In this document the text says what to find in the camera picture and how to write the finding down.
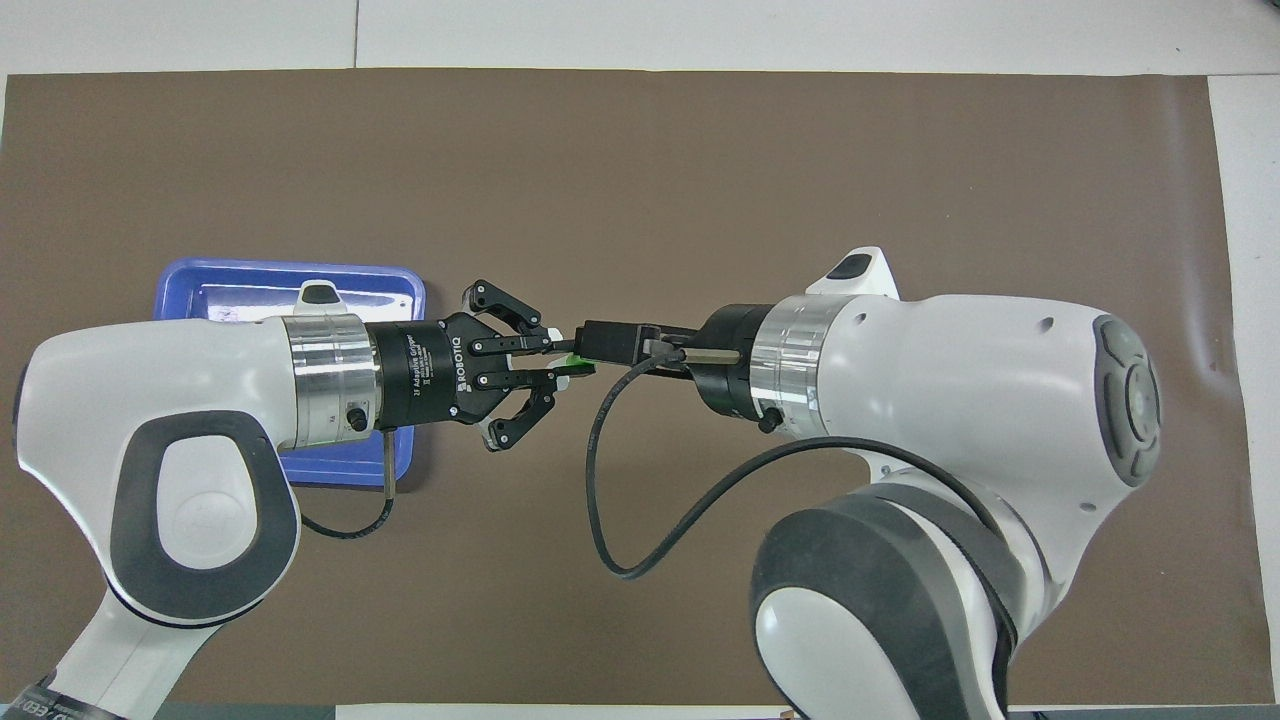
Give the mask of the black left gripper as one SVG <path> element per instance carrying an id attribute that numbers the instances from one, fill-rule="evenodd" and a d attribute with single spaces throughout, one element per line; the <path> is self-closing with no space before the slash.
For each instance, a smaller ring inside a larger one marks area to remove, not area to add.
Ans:
<path id="1" fill-rule="evenodd" d="M 572 340 L 553 338 L 541 313 L 489 281 L 465 291 L 467 309 L 493 315 L 513 336 L 500 336 L 477 318 L 456 313 L 442 322 L 379 322 L 375 325 L 381 400 L 378 429 L 434 421 L 479 423 L 492 452 L 512 448 L 556 405 L 554 393 L 594 365 L 509 369 L 504 355 L 570 354 Z M 512 418 L 492 414 L 511 392 L 530 396 Z"/>

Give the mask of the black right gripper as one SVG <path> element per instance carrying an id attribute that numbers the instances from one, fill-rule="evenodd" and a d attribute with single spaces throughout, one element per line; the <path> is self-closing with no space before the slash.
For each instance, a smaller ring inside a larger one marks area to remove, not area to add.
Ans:
<path id="1" fill-rule="evenodd" d="M 750 359 L 769 304 L 731 304 L 714 311 L 698 329 L 652 323 L 588 320 L 579 328 L 579 356 L 591 363 L 635 366 L 650 356 L 646 342 L 663 338 L 687 352 L 727 351 L 716 363 L 669 363 L 652 375 L 691 380 L 714 413 L 758 421 L 753 401 Z"/>

